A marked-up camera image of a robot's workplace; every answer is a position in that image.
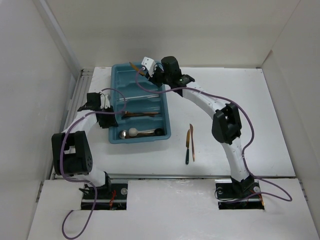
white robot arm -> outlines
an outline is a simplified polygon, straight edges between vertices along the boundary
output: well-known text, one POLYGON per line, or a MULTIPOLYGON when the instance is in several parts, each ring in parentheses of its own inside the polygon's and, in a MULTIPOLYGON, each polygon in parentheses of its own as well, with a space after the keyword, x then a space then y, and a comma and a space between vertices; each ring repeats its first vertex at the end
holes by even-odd
POLYGON ((148 57, 143 59, 141 65, 148 71, 145 77, 158 87, 166 84, 171 89, 187 87, 198 90, 178 89, 174 92, 195 103, 210 116, 212 135, 221 143, 229 162, 233 188, 238 193, 247 191, 254 183, 254 178, 247 171, 242 157, 240 141, 242 125, 238 107, 233 103, 224 104, 217 98, 201 94, 204 90, 191 76, 182 74, 178 61, 173 56, 161 60, 163 69, 148 57))
POLYGON ((106 172, 98 169, 94 164, 87 135, 96 123, 99 123, 100 127, 103 129, 111 126, 118 126, 115 115, 101 113, 114 111, 113 107, 110 106, 109 99, 105 96, 102 98, 102 96, 103 95, 100 93, 88 93, 86 97, 86 104, 79 108, 71 125, 62 133, 54 134, 51 139, 54 170, 56 174, 61 175, 60 151, 62 141, 71 126, 84 117, 71 129, 67 136, 63 154, 63 171, 66 175, 72 178, 90 181, 96 187, 110 184, 109 176, 106 172))
MULTIPOLYGON (((196 82, 190 82, 187 84, 188 88, 198 89, 202 92, 204 90, 196 83, 196 82)), ((205 96, 201 94, 200 92, 196 92, 193 90, 183 89, 182 90, 182 96, 185 99, 190 100, 191 102, 195 103, 198 107, 200 107, 202 110, 204 110, 210 118, 213 120, 214 115, 216 114, 216 110, 223 109, 226 105, 223 104, 219 99, 205 96)), ((242 158, 242 147, 241 147, 241 141, 239 137, 236 137, 232 144, 228 143, 221 143, 226 158, 230 165, 230 175, 233 179, 237 180, 238 182, 241 182, 242 180, 245 180, 249 173, 246 170, 243 158, 242 158)))

white board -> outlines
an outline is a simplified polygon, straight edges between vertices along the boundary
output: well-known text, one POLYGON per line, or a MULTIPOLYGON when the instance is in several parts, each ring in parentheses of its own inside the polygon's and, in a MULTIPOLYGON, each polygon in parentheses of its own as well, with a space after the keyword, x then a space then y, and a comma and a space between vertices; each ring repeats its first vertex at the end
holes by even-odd
MULTIPOLYGON (((259 176, 295 176, 273 103, 261 69, 187 68, 205 91, 236 101, 247 111, 255 140, 246 151, 250 170, 259 176)), ((96 67, 89 92, 110 87, 110 67, 96 67)), ((228 176, 225 152, 212 136, 212 120, 192 102, 167 93, 171 138, 132 144, 110 144, 108 130, 96 124, 88 135, 94 163, 109 174, 228 176), (185 165, 186 134, 194 126, 196 161, 185 165)), ((241 115, 244 146, 251 137, 241 115)))
MULTIPOLYGON (((94 211, 79 240, 318 240, 297 179, 273 179, 293 202, 264 196, 265 210, 218 210, 215 182, 206 180, 134 180, 129 182, 127 210, 94 211)), ((283 196, 267 183, 261 190, 283 196)), ((47 180, 28 240, 62 240, 61 224, 80 207, 79 184, 47 180)), ((66 222, 78 234, 89 211, 79 210, 66 222)))

purple cable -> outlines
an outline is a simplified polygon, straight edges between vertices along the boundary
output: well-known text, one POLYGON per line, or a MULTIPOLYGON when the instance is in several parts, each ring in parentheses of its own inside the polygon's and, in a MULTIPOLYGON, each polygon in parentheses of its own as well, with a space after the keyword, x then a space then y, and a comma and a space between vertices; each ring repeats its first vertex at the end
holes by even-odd
POLYGON ((191 87, 184 87, 184 86, 183 86, 183 87, 176 87, 176 88, 172 88, 172 89, 165 90, 165 91, 152 91, 152 90, 148 90, 148 89, 144 88, 143 86, 141 86, 141 85, 139 84, 139 82, 138 82, 138 76, 139 76, 140 72, 142 72, 142 71, 143 71, 143 68, 139 69, 139 71, 136 73, 136 75, 135 75, 135 83, 136 83, 142 90, 144 90, 144 91, 146 91, 146 92, 148 92, 148 93, 152 93, 152 94, 164 94, 164 93, 168 93, 168 92, 172 92, 172 91, 176 91, 176 90, 183 90, 183 89, 185 89, 185 90, 195 91, 195 92, 197 92, 197 93, 203 94, 203 95, 208 96, 208 97, 212 97, 212 98, 216 98, 216 99, 222 99, 222 100, 225 100, 225 101, 227 101, 227 102, 230 102, 230 103, 233 103, 234 105, 236 105, 236 106, 238 107, 238 109, 240 109, 240 111, 241 111, 241 112, 243 113, 243 115, 245 116, 246 120, 247 120, 248 123, 249 123, 250 129, 251 129, 251 139, 250 139, 250 141, 243 147, 242 153, 241 153, 241 154, 242 154, 242 159, 243 159, 243 162, 244 162, 245 169, 246 169, 247 172, 248 172, 252 177, 254 177, 255 179, 258 179, 258 180, 260 180, 260 181, 263 181, 263 182, 265 182, 265 183, 271 184, 271 185, 279 188, 280 190, 282 190, 282 191, 289 197, 289 199, 287 199, 287 198, 283 198, 283 197, 281 197, 281 196, 277 196, 277 195, 272 194, 272 193, 269 193, 269 192, 260 191, 260 192, 255 192, 255 193, 253 193, 253 194, 251 194, 251 195, 249 195, 249 196, 246 196, 246 197, 244 197, 244 198, 242 198, 242 199, 237 199, 237 200, 234 200, 234 201, 227 201, 226 203, 231 203, 231 204, 232 204, 232 203, 238 203, 238 202, 241 202, 241 201, 243 201, 243 200, 249 199, 249 198, 251 198, 251 197, 253 197, 253 196, 260 195, 260 194, 269 195, 269 196, 272 196, 272 197, 275 197, 275 198, 278 198, 278 199, 281 199, 281 200, 284 200, 284 201, 287 201, 287 202, 291 202, 291 201, 293 200, 292 197, 291 197, 291 195, 290 195, 285 189, 283 189, 281 186, 279 186, 279 185, 277 185, 277 184, 275 184, 275 183, 273 183, 273 182, 271 182, 271 181, 265 180, 265 179, 263 179, 263 178, 261 178, 261 177, 258 177, 258 176, 256 176, 256 175, 254 175, 254 174, 249 170, 248 165, 247 165, 247 161, 246 161, 246 158, 245 158, 245 150, 246 150, 247 147, 249 147, 249 146, 252 144, 252 142, 254 141, 254 138, 255 138, 255 130, 254 130, 254 126, 253 126, 253 124, 252 124, 252 122, 251 122, 248 114, 245 112, 245 110, 244 110, 238 103, 236 103, 235 101, 233 101, 233 100, 231 100, 231 99, 229 99, 229 98, 226 98, 226 97, 224 97, 224 96, 217 96, 217 95, 209 94, 209 93, 206 93, 206 92, 203 92, 203 91, 200 91, 200 90, 198 90, 198 89, 191 88, 191 87))
POLYGON ((62 177, 68 181, 68 182, 71 182, 71 183, 86 183, 86 184, 90 184, 93 189, 94 189, 94 200, 93 200, 93 204, 92 204, 92 208, 91 208, 91 211, 89 213, 89 216, 85 222, 85 225, 83 227, 83 229, 81 230, 81 232, 77 235, 77 236, 74 236, 74 237, 69 237, 66 235, 66 232, 65 232, 65 223, 66 223, 66 220, 67 218, 69 217, 69 215, 74 211, 74 210, 71 210, 64 218, 63 220, 63 223, 62 223, 62 234, 63 236, 68 239, 68 240, 74 240, 74 239, 77 239, 78 237, 81 236, 81 234, 86 230, 86 227, 89 223, 89 220, 91 218, 91 215, 92 213, 94 212, 94 209, 96 207, 96 203, 97 203, 97 197, 98 197, 98 190, 97 190, 97 187, 90 181, 88 180, 75 180, 75 179, 72 179, 70 178, 70 176, 66 175, 65 172, 64 172, 64 165, 63 165, 63 159, 64 159, 64 150, 65 150, 65 145, 66 145, 66 142, 67 142, 67 138, 68 138, 68 135, 70 134, 71 130, 79 123, 81 122, 83 119, 85 119, 87 116, 91 115, 91 114, 106 114, 106 115, 114 115, 114 114, 121 114, 125 109, 126 109, 126 106, 127 106, 127 102, 126 102, 126 98, 125 96, 118 90, 116 89, 113 89, 113 88, 104 88, 101 90, 101 92, 105 91, 105 90, 113 90, 115 92, 118 92, 122 97, 123 97, 123 101, 124 101, 124 106, 123 108, 120 110, 120 111, 117 111, 117 112, 104 112, 104 111, 91 111, 89 113, 87 113, 86 115, 84 115, 83 117, 79 118, 77 121, 75 121, 70 127, 69 129, 66 131, 65 133, 65 136, 63 138, 63 141, 62 141, 62 145, 61 145, 61 150, 60 150, 60 163, 59 163, 59 166, 60 166, 60 172, 61 172, 61 175, 62 177))

